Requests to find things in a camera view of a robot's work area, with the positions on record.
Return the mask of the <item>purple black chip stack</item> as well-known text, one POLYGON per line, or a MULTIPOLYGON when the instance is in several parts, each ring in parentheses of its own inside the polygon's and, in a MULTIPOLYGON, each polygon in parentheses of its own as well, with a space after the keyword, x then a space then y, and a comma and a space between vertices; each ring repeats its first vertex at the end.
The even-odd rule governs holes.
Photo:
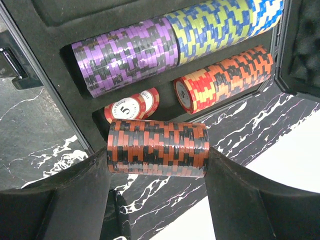
POLYGON ((71 44, 87 90, 93 98, 178 65, 174 30, 164 16, 71 44))

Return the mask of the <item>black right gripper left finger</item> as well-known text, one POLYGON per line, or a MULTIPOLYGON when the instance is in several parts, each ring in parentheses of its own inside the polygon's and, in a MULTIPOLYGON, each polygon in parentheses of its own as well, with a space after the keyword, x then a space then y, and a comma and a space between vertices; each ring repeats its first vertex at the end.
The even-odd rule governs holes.
POLYGON ((0 192, 2 240, 98 240, 111 182, 107 149, 22 189, 0 192))

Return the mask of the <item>blue white chip stack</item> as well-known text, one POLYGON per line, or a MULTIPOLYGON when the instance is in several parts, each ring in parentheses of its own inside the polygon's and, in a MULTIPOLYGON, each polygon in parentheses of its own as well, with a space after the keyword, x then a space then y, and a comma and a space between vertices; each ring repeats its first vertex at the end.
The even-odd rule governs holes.
POLYGON ((257 36, 275 27, 280 20, 283 0, 247 0, 252 10, 252 23, 248 32, 250 37, 257 36))

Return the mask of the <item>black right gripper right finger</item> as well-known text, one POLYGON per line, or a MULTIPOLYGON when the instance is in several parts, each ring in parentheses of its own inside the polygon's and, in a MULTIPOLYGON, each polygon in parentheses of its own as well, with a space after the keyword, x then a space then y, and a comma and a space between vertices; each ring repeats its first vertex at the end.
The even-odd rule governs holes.
POLYGON ((319 193, 290 187, 209 149, 204 176, 217 240, 318 240, 319 193))

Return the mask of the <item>red tan five chips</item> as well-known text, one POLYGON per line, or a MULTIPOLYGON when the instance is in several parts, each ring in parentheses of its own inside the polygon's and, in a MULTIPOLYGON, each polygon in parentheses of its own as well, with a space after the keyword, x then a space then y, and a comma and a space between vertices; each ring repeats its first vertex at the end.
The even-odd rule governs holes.
MULTIPOLYGON (((188 114, 202 111, 217 101, 213 74, 205 69, 175 79, 172 86, 178 102, 188 114)), ((160 103, 169 95, 168 90, 160 95, 153 87, 107 105, 103 115, 109 123, 114 119, 146 119, 157 111, 160 103)))

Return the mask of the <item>brown black chip stack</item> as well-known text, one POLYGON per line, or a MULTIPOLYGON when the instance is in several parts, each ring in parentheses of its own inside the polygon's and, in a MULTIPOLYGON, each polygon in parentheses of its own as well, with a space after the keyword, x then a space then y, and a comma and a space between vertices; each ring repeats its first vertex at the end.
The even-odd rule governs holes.
POLYGON ((106 160, 116 174, 199 178, 207 172, 209 149, 203 123, 114 119, 106 160))

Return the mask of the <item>black poker chip case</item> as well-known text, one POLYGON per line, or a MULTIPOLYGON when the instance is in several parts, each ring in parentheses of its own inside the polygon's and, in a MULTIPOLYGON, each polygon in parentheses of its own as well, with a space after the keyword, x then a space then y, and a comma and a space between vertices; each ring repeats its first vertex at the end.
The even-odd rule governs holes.
POLYGON ((110 103, 156 88, 151 119, 191 121, 260 93, 267 81, 223 73, 187 113, 174 79, 257 45, 272 54, 278 90, 320 99, 317 0, 3 0, 0 65, 19 89, 44 85, 89 153, 100 149, 110 103))

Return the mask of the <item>orange black chip stack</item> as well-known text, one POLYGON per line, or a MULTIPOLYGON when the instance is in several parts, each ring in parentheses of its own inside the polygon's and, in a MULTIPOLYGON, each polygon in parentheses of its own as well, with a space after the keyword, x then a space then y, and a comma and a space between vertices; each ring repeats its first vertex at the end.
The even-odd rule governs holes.
POLYGON ((268 80, 273 67, 272 55, 258 45, 207 66, 205 70, 215 87, 218 103, 268 80))

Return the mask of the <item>blue yellow chip stack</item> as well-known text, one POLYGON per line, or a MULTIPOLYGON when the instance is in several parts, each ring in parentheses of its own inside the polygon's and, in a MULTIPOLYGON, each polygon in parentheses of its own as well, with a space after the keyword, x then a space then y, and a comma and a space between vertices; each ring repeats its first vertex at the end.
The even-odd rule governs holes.
POLYGON ((247 39, 254 9, 252 0, 207 0, 165 14, 176 36, 178 65, 247 39))

